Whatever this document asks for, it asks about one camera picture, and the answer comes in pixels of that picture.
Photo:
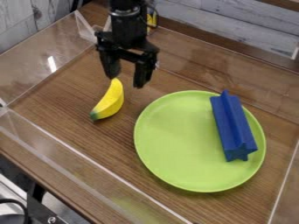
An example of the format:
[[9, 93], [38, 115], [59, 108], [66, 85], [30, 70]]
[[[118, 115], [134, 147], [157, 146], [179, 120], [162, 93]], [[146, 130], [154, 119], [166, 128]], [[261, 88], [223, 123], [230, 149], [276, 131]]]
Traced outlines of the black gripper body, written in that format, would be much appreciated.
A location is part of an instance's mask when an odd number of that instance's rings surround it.
[[127, 60], [133, 63], [155, 63], [159, 48], [147, 39], [147, 30], [97, 31], [98, 52], [103, 63]]

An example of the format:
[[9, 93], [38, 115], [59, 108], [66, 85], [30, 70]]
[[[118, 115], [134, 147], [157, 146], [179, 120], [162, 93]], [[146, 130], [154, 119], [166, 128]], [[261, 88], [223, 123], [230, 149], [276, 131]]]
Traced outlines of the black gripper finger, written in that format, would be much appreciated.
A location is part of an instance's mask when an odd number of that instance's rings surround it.
[[150, 59], [147, 61], [138, 61], [135, 63], [135, 78], [134, 87], [142, 88], [146, 83], [153, 78], [153, 73], [155, 70], [157, 59]]
[[110, 79], [115, 79], [121, 73], [121, 58], [114, 52], [101, 51], [99, 57], [106, 75]]

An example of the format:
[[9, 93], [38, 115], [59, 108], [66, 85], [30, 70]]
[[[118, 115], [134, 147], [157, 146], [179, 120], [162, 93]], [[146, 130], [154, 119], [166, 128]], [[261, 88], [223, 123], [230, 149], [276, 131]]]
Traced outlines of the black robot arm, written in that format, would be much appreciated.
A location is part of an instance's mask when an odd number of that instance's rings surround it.
[[142, 88], [153, 78], [161, 49], [147, 39], [146, 0], [109, 0], [111, 30], [95, 32], [98, 52], [106, 75], [119, 76], [121, 60], [135, 64], [134, 87]]

